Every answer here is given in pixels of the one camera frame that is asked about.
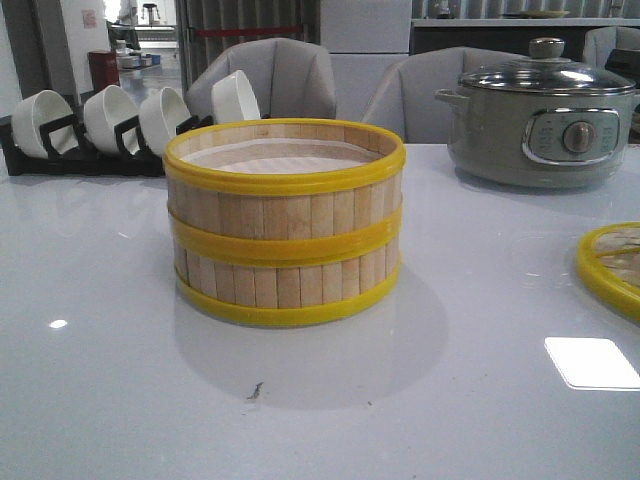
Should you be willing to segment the bamboo steamer tray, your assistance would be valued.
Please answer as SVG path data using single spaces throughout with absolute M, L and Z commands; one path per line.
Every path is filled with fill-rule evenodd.
M 317 325 L 352 316 L 382 300 L 401 265 L 399 239 L 333 263 L 267 268 L 216 262 L 174 245 L 180 293 L 205 313 L 267 328 Z
M 231 173 L 183 160 L 210 147 L 275 138 L 343 141 L 382 157 L 306 174 Z M 315 265 L 364 255 L 398 235 L 405 158 L 396 134 L 348 121 L 257 120 L 188 131 L 164 154 L 174 239 L 201 256 L 249 266 Z

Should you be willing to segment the woven bamboo steamer lid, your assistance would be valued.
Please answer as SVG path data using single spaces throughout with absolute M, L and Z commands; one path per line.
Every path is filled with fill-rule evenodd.
M 639 323 L 639 223 L 599 227 L 578 241 L 576 271 L 601 301 Z

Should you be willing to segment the white bowl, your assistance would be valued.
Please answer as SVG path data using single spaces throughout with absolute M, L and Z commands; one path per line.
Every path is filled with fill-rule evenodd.
M 186 103 L 174 88 L 163 87 L 146 98 L 139 107 L 139 122 L 149 149 L 161 157 L 176 136 L 178 125 L 190 117 Z
M 23 99 L 17 104 L 11 118 L 16 145 L 25 155 L 46 159 L 48 153 L 40 135 L 40 126 L 72 113 L 67 101 L 53 90 L 42 90 Z
M 259 120 L 257 98 L 242 70 L 236 70 L 217 81 L 211 89 L 213 116 L 218 124 Z
M 95 147 L 104 154 L 119 155 L 114 127 L 138 114 L 138 107 L 120 86 L 109 85 L 84 105 L 84 124 Z

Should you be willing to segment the white refrigerator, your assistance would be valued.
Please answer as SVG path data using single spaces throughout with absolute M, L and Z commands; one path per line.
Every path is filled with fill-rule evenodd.
M 359 120 L 385 69 L 409 54 L 410 1 L 321 1 L 320 44 L 329 51 L 337 111 Z

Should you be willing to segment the red barrier belt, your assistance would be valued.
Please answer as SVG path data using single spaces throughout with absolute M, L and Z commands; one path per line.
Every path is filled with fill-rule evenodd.
M 226 37 L 246 37 L 246 36 L 266 36 L 297 34 L 304 31 L 303 25 L 281 26 L 281 27 L 258 27 L 240 29 L 193 29 L 196 37 L 203 38 L 226 38 Z

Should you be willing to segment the grey electric cooking pot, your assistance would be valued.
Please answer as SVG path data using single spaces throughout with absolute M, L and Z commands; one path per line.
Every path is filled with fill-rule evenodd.
M 449 155 L 498 183 L 578 188 L 620 168 L 639 94 L 569 95 L 471 87 L 436 91 L 452 110 Z

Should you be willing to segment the black dish rack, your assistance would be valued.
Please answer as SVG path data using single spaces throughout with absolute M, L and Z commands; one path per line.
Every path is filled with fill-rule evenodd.
M 74 138 L 79 141 L 65 153 L 52 145 L 52 134 L 64 127 L 73 129 Z M 115 125 L 117 152 L 104 154 L 86 138 L 86 127 L 74 114 L 64 116 L 40 127 L 46 156 L 36 158 L 26 155 L 14 142 L 11 118 L 1 119 L 1 146 L 8 174 L 46 175 L 115 175 L 161 177 L 164 175 L 162 160 L 152 153 L 147 145 L 139 118 L 133 116 Z

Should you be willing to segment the red trash bin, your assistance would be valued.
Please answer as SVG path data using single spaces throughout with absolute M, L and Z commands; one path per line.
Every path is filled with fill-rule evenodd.
M 87 56 L 95 93 L 107 88 L 109 85 L 120 85 L 116 53 L 114 51 L 90 51 Z

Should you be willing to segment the dark counter cabinet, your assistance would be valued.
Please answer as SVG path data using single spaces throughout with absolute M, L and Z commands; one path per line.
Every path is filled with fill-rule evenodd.
M 409 53 L 412 55 L 452 47 L 472 47 L 526 55 L 529 41 L 557 37 L 565 41 L 564 55 L 581 58 L 584 35 L 596 28 L 637 28 L 637 18 L 562 19 L 414 19 Z

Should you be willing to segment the glass pot lid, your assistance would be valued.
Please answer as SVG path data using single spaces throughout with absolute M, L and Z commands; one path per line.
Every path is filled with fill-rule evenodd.
M 604 68 L 562 56 L 565 42 L 540 37 L 529 42 L 529 56 L 487 65 L 460 77 L 465 87 L 545 95 L 625 95 L 632 80 Z

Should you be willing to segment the wooden plate on counter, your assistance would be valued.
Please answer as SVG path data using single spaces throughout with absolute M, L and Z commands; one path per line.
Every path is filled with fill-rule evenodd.
M 567 10 L 525 10 L 518 12 L 503 13 L 505 19 L 562 19 L 567 17 L 570 11 Z

